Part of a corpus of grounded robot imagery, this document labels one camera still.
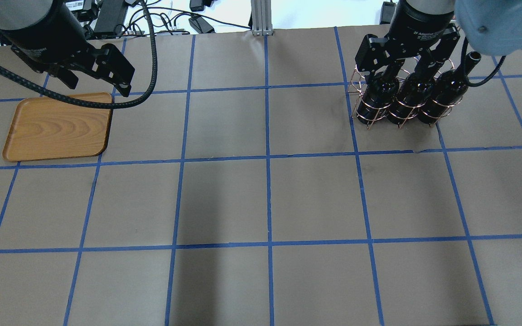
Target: dark wine bottle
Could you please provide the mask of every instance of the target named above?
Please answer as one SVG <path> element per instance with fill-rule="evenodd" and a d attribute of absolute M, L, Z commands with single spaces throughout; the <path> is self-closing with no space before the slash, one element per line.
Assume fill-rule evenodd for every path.
<path fill-rule="evenodd" d="M 386 107 L 392 103 L 400 87 L 397 76 L 403 64 L 404 59 L 392 62 L 384 72 L 377 73 L 368 82 L 357 108 L 360 122 L 371 125 L 386 116 Z"/>
<path fill-rule="evenodd" d="M 435 86 L 435 74 L 443 62 L 421 58 L 410 76 L 406 77 L 396 95 L 396 101 L 388 108 L 388 120 L 398 126 L 418 113 L 418 108 L 426 103 Z"/>
<path fill-rule="evenodd" d="M 480 53 L 475 51 L 466 55 L 464 64 L 466 65 L 467 74 L 480 62 L 480 59 Z M 439 76 L 430 99 L 420 108 L 418 120 L 425 124 L 435 124 L 450 105 L 455 105 L 462 98 L 462 95 L 469 88 L 464 82 L 463 74 L 462 65 L 460 65 L 456 70 L 449 70 Z"/>

